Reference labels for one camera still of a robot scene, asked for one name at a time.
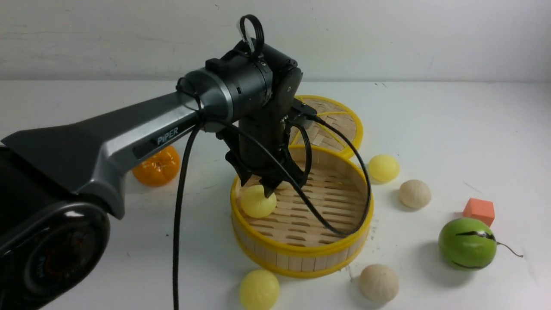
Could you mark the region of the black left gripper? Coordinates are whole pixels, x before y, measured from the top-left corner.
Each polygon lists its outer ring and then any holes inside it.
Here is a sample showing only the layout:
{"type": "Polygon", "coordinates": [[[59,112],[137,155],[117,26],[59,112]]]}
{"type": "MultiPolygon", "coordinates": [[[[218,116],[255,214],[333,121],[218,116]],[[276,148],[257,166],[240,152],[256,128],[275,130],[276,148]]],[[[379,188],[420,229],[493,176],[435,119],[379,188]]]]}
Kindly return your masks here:
{"type": "Polygon", "coordinates": [[[260,177],[265,198],[269,198],[284,181],[290,183],[293,179],[299,187],[305,185],[311,170],[311,147],[304,127],[290,123],[287,114],[282,118],[276,118],[273,112],[257,110],[241,118],[238,129],[253,140],[228,128],[216,134],[217,139],[224,141],[229,148],[226,160],[237,172],[236,185],[247,187],[256,184],[260,177]],[[306,144],[304,170],[293,161],[288,149],[293,126],[303,134],[306,144]],[[278,169],[270,157],[285,168],[291,179],[278,169]]]}

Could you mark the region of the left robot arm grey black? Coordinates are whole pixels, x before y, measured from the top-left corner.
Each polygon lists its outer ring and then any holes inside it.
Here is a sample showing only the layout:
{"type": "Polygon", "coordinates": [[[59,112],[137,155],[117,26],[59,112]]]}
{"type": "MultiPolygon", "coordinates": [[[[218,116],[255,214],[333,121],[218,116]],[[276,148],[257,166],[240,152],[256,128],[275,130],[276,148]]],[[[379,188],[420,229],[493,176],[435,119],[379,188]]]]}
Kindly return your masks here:
{"type": "Polygon", "coordinates": [[[176,91],[69,125],[14,132],[1,143],[1,308],[38,310],[75,287],[121,219],[124,177],[185,135],[214,132],[242,183],[265,197],[305,182],[285,120],[299,114],[297,62],[254,40],[187,73],[176,91]]]}

